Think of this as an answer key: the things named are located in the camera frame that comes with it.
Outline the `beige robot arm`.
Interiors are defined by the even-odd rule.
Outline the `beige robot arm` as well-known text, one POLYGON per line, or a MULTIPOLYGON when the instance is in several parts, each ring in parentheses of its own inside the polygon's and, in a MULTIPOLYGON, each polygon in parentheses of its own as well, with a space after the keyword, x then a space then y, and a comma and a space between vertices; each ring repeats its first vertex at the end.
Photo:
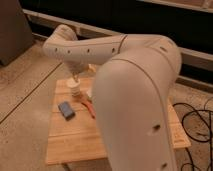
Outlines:
POLYGON ((168 95, 182 64, 173 40, 156 34, 120 34, 79 40, 58 26, 44 53, 99 66, 92 103, 113 171, 177 171, 168 95))

